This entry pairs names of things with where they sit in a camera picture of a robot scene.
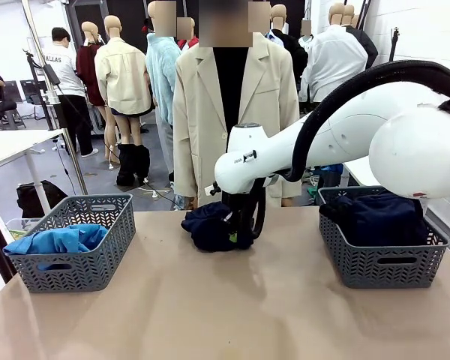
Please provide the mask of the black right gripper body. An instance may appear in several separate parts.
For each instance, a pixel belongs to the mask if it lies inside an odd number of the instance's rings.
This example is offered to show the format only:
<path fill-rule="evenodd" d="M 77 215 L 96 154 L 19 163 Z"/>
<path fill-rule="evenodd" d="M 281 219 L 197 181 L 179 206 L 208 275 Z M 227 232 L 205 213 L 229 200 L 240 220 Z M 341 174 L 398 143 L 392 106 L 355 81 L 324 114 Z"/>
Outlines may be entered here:
<path fill-rule="evenodd" d="M 238 233 L 252 234 L 254 225 L 251 214 L 252 199 L 249 193 L 228 195 L 228 206 L 232 212 L 230 223 Z"/>

